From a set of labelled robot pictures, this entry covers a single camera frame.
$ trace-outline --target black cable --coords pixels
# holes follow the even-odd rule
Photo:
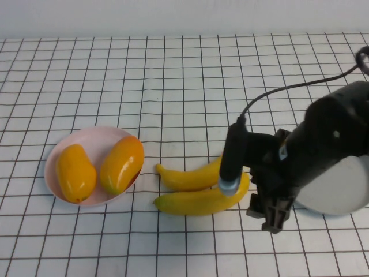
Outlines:
[[[278,91],[284,91],[287,89],[291,89],[291,88],[299,88],[299,87],[305,87],[308,85],[314,85],[314,84],[319,84],[319,83],[326,83],[329,81],[334,81],[340,78],[343,78],[345,76],[347,76],[348,74],[350,74],[351,72],[353,72],[355,69],[360,68],[362,70],[363,73],[365,73],[366,75],[369,75],[369,68],[365,65],[364,63],[364,57],[365,55],[369,55],[369,46],[365,46],[363,48],[361,48],[359,50],[359,52],[357,52],[356,56],[355,56],[355,60],[356,60],[356,65],[353,66],[352,68],[350,68],[349,70],[347,70],[346,72],[337,75],[335,77],[331,77],[331,78],[323,78],[320,80],[315,80],[315,81],[310,81],[310,82],[305,82],[305,83],[300,83],[300,84],[295,84],[295,85],[287,85],[285,87],[281,87],[281,88],[277,88],[274,89],[272,91],[268,91],[265,92],[259,96],[257,96],[255,99],[253,99],[247,106],[246,108],[244,108],[244,110],[241,113],[241,116],[244,117],[246,112],[250,109],[250,107],[255,104],[256,101],[264,98],[265,96],[271,95],[273,93],[276,93]]]

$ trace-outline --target plate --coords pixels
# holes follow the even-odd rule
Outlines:
[[[95,126],[79,130],[64,138],[54,147],[46,160],[44,176],[46,185],[49,188],[50,192],[55,195],[56,198],[65,201],[68,204],[80,206],[104,205],[109,203],[110,201],[117,199],[124,192],[119,195],[107,193],[100,183],[99,168],[111,148],[120,139],[127,136],[131,136],[131,134],[119,128],[109,126]],[[57,172],[55,169],[57,158],[59,157],[60,153],[71,144],[80,144],[84,147],[88,158],[95,166],[97,171],[97,184],[95,190],[85,201],[78,204],[71,203],[65,199],[59,186]],[[140,173],[136,175],[135,179],[131,182],[131,185],[135,183],[139,174]]]
[[[345,215],[369,204],[369,157],[347,157],[303,187],[296,202],[327,215]]]

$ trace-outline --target plastic banana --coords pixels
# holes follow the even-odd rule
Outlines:
[[[174,215],[209,215],[237,204],[247,193],[250,178],[243,172],[238,191],[232,197],[224,196],[219,188],[199,192],[174,192],[154,200],[161,212]]]
[[[176,192],[193,192],[207,189],[217,184],[221,156],[216,160],[191,171],[165,169],[161,164],[155,166],[163,184]]]

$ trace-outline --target white grid mat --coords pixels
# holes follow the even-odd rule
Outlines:
[[[271,235],[246,216],[251,192],[201,218],[152,204],[165,193],[155,163],[190,170],[214,159],[248,100],[340,74],[368,41],[363,33],[0,40],[0,276],[369,275],[369,209],[336,218],[295,206]],[[313,100],[355,80],[365,76],[271,95],[247,124],[292,130]],[[119,200],[72,207],[47,191],[44,162],[60,139],[93,125],[138,136],[145,165]]]

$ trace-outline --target mango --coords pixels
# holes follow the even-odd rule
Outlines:
[[[120,139],[110,150],[100,169],[100,182],[111,194],[124,192],[135,180],[144,164],[144,146],[138,138]]]
[[[97,172],[82,145],[66,147],[57,159],[56,171],[62,193],[71,203],[86,200],[96,187]]]

